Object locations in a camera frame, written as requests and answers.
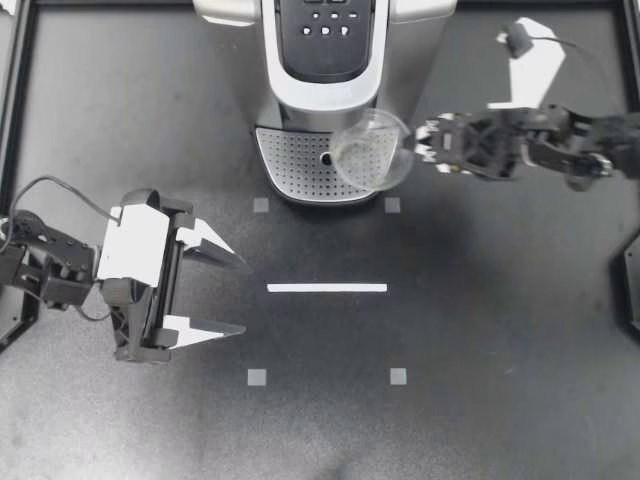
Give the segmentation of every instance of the white tape line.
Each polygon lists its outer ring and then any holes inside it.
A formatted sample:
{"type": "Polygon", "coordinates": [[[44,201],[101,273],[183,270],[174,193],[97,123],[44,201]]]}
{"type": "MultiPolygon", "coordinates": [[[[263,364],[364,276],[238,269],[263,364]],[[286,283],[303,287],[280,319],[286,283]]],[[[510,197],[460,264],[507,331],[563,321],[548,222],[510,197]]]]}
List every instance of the white tape line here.
{"type": "Polygon", "coordinates": [[[267,291],[271,293],[325,293],[325,292],[370,292],[384,293],[388,290],[386,283],[268,283],[267,291]]]}

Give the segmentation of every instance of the perforated drip tray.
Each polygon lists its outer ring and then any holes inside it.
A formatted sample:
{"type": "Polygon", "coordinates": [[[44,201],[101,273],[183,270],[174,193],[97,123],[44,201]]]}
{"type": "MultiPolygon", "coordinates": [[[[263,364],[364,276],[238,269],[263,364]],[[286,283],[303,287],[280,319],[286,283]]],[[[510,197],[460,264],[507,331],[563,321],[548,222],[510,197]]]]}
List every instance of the perforated drip tray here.
{"type": "Polygon", "coordinates": [[[330,134],[256,128],[271,183],[284,197],[302,203],[344,204],[374,195],[344,183],[331,165],[330,134]]]}

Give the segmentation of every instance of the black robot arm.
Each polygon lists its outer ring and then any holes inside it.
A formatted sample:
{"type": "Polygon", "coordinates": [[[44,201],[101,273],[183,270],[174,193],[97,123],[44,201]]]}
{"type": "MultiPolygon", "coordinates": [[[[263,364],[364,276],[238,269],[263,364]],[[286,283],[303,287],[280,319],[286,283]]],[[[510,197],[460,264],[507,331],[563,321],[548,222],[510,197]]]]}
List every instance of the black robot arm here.
{"type": "Polygon", "coordinates": [[[640,114],[591,118],[557,105],[444,114],[416,130],[415,151],[441,171],[489,180],[512,180],[519,165],[538,165],[584,191],[613,170],[640,178],[640,114]]]}

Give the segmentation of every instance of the clear plastic cup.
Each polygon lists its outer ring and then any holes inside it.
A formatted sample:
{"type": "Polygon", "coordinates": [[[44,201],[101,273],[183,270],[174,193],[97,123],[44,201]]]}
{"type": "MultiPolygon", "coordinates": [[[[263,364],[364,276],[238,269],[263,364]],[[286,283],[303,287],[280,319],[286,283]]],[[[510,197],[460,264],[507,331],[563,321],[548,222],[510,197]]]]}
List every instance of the clear plastic cup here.
{"type": "Polygon", "coordinates": [[[402,182],[415,153],[404,147],[409,128],[384,110],[367,109],[354,126],[335,132],[330,153],[345,183],[364,190],[388,190],[402,182]]]}

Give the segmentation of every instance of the silver coffee machine body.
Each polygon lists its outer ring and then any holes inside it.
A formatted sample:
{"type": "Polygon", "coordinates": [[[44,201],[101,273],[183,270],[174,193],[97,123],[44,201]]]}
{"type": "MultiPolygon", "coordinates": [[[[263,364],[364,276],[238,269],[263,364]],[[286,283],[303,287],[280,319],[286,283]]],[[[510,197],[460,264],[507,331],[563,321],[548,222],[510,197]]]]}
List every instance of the silver coffee machine body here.
{"type": "Polygon", "coordinates": [[[456,0],[194,0],[271,183],[302,203],[375,192],[331,166],[331,133],[380,108],[410,122],[456,0]]]}

